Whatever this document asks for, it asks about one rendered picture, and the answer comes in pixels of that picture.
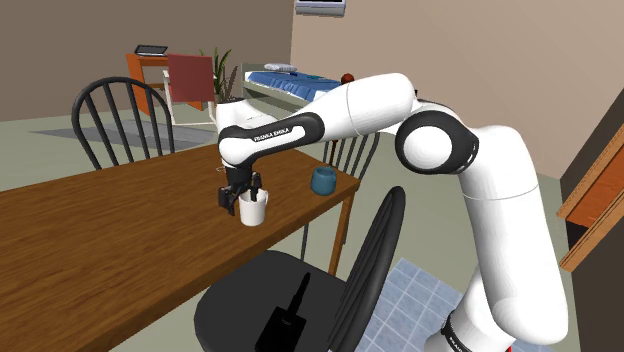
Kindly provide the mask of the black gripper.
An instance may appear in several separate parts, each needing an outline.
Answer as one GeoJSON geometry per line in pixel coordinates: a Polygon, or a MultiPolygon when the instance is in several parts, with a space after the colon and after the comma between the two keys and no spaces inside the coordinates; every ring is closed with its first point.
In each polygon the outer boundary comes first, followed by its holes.
{"type": "Polygon", "coordinates": [[[261,175],[250,167],[226,167],[225,170],[228,186],[218,189],[218,205],[226,209],[231,216],[234,216],[237,195],[250,190],[250,199],[252,202],[256,202],[259,189],[262,187],[262,180],[261,175]]]}

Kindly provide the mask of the white mug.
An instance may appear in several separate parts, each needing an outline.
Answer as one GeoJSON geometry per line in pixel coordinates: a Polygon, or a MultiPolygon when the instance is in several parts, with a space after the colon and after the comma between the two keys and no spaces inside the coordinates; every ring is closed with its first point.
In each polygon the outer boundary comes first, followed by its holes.
{"type": "Polygon", "coordinates": [[[246,226],[258,226],[265,219],[266,206],[268,203],[268,192],[260,188],[256,195],[256,200],[251,198],[251,191],[248,190],[238,197],[240,220],[246,226]]]}

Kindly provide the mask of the blue mug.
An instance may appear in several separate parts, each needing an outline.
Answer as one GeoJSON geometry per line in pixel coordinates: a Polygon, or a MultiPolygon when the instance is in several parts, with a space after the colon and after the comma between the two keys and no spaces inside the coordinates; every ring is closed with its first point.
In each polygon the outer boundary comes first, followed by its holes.
{"type": "Polygon", "coordinates": [[[329,166],[316,167],[311,177],[310,188],[317,195],[332,194],[336,189],[336,171],[329,166]]]}

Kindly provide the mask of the bed with blue cover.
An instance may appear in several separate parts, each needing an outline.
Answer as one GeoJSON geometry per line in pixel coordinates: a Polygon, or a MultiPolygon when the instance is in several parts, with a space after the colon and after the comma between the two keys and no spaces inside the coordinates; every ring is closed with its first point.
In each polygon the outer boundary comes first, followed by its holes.
{"type": "Polygon", "coordinates": [[[303,107],[341,85],[339,81],[300,72],[287,63],[242,63],[242,88],[252,95],[264,95],[303,107]]]}

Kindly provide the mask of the green potted plant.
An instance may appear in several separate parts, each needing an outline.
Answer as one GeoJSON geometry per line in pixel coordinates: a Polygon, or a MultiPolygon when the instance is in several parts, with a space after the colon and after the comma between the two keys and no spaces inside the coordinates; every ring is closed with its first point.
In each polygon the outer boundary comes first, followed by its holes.
{"type": "Polygon", "coordinates": [[[200,68],[203,71],[212,73],[214,104],[235,102],[237,97],[233,95],[233,86],[238,67],[235,66],[230,73],[227,73],[226,70],[226,62],[230,56],[231,49],[224,54],[220,54],[218,48],[215,47],[212,57],[206,56],[202,49],[199,50],[199,53],[200,68]]]}

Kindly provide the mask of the brown wooden dining table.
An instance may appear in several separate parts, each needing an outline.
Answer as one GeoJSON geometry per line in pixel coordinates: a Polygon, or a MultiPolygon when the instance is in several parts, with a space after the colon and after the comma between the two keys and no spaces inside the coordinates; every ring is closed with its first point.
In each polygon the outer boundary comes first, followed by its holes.
{"type": "Polygon", "coordinates": [[[247,227],[220,166],[209,145],[0,192],[0,352],[108,352],[334,206],[345,236],[358,179],[319,196],[316,159],[266,156],[247,227]]]}

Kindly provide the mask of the orange desk with laptop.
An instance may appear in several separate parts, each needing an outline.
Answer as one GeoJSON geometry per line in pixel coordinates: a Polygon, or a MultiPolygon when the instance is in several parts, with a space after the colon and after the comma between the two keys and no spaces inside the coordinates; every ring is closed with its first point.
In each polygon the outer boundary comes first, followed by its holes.
{"type": "MultiPolygon", "coordinates": [[[[141,56],[134,53],[126,55],[128,71],[132,79],[145,82],[145,67],[168,67],[168,58],[166,56],[141,56]]],[[[145,90],[142,88],[134,88],[134,95],[137,108],[145,113],[149,113],[145,90]]]]}

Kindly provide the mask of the dark cabinet with wooden trim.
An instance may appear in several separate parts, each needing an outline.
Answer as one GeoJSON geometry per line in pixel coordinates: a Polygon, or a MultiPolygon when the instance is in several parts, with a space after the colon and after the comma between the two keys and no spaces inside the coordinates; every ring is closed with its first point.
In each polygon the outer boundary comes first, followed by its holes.
{"type": "MultiPolygon", "coordinates": [[[[566,199],[624,124],[624,89],[560,179],[566,199]]],[[[574,246],[624,186],[624,148],[616,170],[607,171],[589,188],[566,222],[568,245],[574,246]]],[[[580,352],[624,352],[624,218],[605,234],[571,273],[580,352]]]]}

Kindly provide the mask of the red chair with white frame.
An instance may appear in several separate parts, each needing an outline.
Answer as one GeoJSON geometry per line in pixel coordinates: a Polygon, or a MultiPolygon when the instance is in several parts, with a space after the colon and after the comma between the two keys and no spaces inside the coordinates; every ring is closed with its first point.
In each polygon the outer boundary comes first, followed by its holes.
{"type": "Polygon", "coordinates": [[[209,56],[169,54],[167,69],[163,70],[164,90],[173,125],[215,125],[215,86],[212,58],[209,56]],[[208,120],[178,123],[173,103],[198,104],[197,109],[207,111],[208,120]]]}

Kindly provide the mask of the black flat handled tool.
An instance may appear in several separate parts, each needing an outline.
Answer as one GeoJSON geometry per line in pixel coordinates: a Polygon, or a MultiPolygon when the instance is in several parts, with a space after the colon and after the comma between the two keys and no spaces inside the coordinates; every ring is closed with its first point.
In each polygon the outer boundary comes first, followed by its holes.
{"type": "Polygon", "coordinates": [[[294,352],[307,320],[298,310],[307,290],[311,273],[304,275],[287,309],[276,306],[255,343],[255,352],[294,352]]]}

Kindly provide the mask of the grey wall air conditioner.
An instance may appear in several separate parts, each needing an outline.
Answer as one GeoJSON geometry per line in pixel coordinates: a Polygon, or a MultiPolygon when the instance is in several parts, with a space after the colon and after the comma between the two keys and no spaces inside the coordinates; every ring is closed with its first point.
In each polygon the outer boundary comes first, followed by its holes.
{"type": "Polygon", "coordinates": [[[301,15],[343,17],[346,0],[295,0],[295,11],[301,15]]]}

